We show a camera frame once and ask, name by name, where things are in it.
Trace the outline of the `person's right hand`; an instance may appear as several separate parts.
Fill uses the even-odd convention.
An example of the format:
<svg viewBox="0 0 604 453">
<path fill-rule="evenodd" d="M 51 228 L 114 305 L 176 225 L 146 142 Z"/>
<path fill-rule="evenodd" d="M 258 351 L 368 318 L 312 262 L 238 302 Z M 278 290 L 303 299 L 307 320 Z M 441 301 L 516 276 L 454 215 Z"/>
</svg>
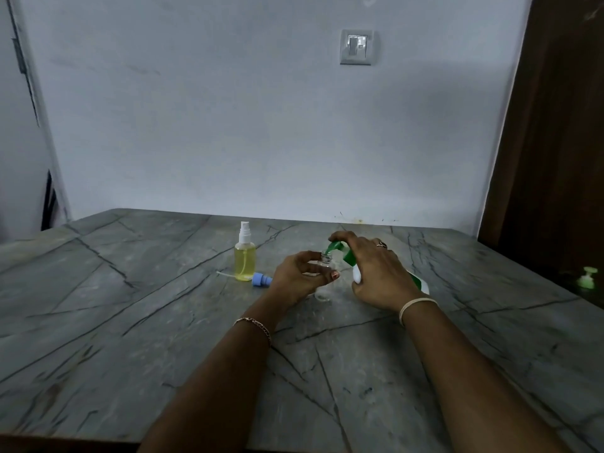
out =
<svg viewBox="0 0 604 453">
<path fill-rule="evenodd" d="M 360 299 L 366 304 L 399 313 L 407 302 L 427 297 L 417 289 L 397 255 L 379 238 L 337 231 L 328 239 L 331 242 L 345 242 L 353 251 L 361 274 L 369 282 L 369 299 Z"/>
</svg>

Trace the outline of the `person's left hand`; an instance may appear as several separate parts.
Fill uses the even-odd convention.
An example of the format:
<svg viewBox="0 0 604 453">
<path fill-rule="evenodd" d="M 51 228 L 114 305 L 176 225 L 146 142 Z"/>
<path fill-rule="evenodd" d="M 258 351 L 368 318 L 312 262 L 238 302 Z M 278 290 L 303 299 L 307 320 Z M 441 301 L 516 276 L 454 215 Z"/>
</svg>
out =
<svg viewBox="0 0 604 453">
<path fill-rule="evenodd" d="M 303 276 L 305 272 L 327 271 L 329 268 L 310 264 L 320 260 L 321 253 L 301 251 L 287 256 L 277 267 L 266 297 L 280 313 L 286 312 L 302 299 L 313 295 L 314 291 L 328 282 L 313 282 Z"/>
</svg>

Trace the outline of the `small clear glass bottle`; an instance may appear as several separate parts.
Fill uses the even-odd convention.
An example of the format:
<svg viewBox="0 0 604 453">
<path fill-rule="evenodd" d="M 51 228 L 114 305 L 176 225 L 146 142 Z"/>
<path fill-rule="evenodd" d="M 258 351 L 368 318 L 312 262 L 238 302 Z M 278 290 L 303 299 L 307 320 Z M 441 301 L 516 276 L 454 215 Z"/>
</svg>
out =
<svg viewBox="0 0 604 453">
<path fill-rule="evenodd" d="M 332 259 L 333 257 L 331 253 L 323 251 L 321 252 L 320 260 L 310 261 L 309 263 L 317 266 L 327 267 L 330 269 L 330 273 L 332 273 L 335 270 Z M 332 290 L 333 280 L 323 286 L 318 287 L 313 293 L 313 298 L 318 302 L 329 302 L 331 300 Z"/>
</svg>

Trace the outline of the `white green pump bottle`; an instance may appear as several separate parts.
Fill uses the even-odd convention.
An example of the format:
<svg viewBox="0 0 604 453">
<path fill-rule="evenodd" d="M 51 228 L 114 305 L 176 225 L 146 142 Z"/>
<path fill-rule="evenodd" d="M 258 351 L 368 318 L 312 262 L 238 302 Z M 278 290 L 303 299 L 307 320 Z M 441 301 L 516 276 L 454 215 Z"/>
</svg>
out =
<svg viewBox="0 0 604 453">
<path fill-rule="evenodd" d="M 352 276 L 354 274 L 361 274 L 358 264 L 356 262 L 356 258 L 353 254 L 353 251 L 347 246 L 345 242 L 331 242 L 328 247 L 324 250 L 325 252 L 331 253 L 334 258 L 334 254 L 339 251 L 342 253 L 342 261 L 346 265 L 348 265 L 352 269 Z M 419 289 L 425 295 L 429 295 L 429 286 L 426 281 L 417 277 L 415 274 L 408 273 L 413 283 L 416 285 L 417 289 Z"/>
</svg>

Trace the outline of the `person's right forearm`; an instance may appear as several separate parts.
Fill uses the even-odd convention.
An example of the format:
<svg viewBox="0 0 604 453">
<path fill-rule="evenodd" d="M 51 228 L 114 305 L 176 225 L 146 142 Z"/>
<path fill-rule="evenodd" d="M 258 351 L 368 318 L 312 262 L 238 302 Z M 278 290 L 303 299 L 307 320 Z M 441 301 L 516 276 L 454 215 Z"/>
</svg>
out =
<svg viewBox="0 0 604 453">
<path fill-rule="evenodd" d="M 572 453 L 439 306 L 404 313 L 456 453 Z"/>
</svg>

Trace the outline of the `person's left forearm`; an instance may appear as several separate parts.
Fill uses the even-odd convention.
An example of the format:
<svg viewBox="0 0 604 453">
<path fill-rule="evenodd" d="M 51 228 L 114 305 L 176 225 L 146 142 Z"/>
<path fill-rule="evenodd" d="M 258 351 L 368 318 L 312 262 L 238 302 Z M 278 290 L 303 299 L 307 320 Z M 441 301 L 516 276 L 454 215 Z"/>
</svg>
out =
<svg viewBox="0 0 604 453">
<path fill-rule="evenodd" d="M 269 336 L 283 316 L 266 295 L 257 300 L 177 390 L 137 453 L 241 453 L 265 373 Z"/>
</svg>

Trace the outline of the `pale wrist bangle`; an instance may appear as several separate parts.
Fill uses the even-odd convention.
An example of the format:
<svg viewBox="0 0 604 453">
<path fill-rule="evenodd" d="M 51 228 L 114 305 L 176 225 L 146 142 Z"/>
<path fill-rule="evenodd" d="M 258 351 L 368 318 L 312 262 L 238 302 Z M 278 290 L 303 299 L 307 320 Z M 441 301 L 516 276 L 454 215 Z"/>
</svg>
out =
<svg viewBox="0 0 604 453">
<path fill-rule="evenodd" d="M 405 324 L 404 324 L 404 319 L 403 319 L 405 311 L 406 311 L 407 309 L 409 309 L 411 306 L 416 305 L 416 304 L 418 304 L 418 303 L 422 303 L 422 302 L 434 303 L 434 304 L 436 304 L 437 306 L 439 306 L 439 304 L 438 304 L 438 302 L 437 302 L 437 301 L 435 301 L 435 300 L 434 300 L 434 299 L 432 299 L 432 298 L 428 298 L 428 297 L 417 298 L 417 299 L 414 299 L 414 300 L 412 300 L 412 301 L 410 301 L 410 302 L 407 302 L 407 303 L 406 303 L 406 304 L 405 304 L 405 305 L 404 305 L 404 306 L 401 308 L 401 310 L 400 310 L 400 311 L 399 311 L 399 313 L 398 313 L 399 324 L 400 324 L 402 327 L 405 327 Z"/>
</svg>

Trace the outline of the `blue spray cap with tube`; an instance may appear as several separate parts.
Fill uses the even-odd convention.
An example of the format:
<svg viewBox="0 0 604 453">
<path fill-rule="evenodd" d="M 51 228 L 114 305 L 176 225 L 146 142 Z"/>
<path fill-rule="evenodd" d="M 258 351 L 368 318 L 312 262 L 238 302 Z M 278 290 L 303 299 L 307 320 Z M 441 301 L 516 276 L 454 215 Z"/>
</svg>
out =
<svg viewBox="0 0 604 453">
<path fill-rule="evenodd" d="M 252 275 L 241 275 L 241 274 L 235 275 L 235 274 L 228 274 L 225 272 L 217 271 L 216 274 L 222 275 L 225 277 L 229 277 L 229 278 L 233 278 L 237 281 L 243 281 L 243 282 L 249 281 L 252 283 L 252 286 L 259 287 L 259 288 L 268 288 L 272 283 L 271 277 L 258 273 L 258 272 L 255 272 Z"/>
</svg>

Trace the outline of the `yellow liquid spray bottle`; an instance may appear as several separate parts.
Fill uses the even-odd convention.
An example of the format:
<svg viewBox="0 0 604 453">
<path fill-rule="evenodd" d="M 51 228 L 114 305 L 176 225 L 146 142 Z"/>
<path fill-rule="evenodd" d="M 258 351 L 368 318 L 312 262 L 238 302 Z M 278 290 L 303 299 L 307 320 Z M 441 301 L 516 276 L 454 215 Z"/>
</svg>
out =
<svg viewBox="0 0 604 453">
<path fill-rule="evenodd" d="M 238 281 L 252 281 L 255 273 L 256 245 L 252 242 L 248 221 L 240 222 L 238 242 L 234 247 L 234 275 Z"/>
</svg>

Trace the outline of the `brown wooden door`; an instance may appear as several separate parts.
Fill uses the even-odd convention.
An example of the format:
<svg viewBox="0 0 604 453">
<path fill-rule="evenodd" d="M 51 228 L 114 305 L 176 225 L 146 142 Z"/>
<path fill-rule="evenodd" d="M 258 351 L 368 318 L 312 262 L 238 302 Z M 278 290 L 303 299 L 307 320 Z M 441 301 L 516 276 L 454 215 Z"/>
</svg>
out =
<svg viewBox="0 0 604 453">
<path fill-rule="evenodd" d="M 604 0 L 532 0 L 478 241 L 604 309 Z"/>
</svg>

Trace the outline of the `white wall light switch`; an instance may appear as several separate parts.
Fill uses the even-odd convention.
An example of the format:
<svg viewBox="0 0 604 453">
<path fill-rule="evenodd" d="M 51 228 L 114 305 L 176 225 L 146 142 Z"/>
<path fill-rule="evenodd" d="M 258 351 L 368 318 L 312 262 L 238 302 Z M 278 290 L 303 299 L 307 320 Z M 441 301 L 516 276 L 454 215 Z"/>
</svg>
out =
<svg viewBox="0 0 604 453">
<path fill-rule="evenodd" d="M 339 41 L 339 64 L 371 66 L 374 55 L 374 30 L 343 29 Z"/>
</svg>

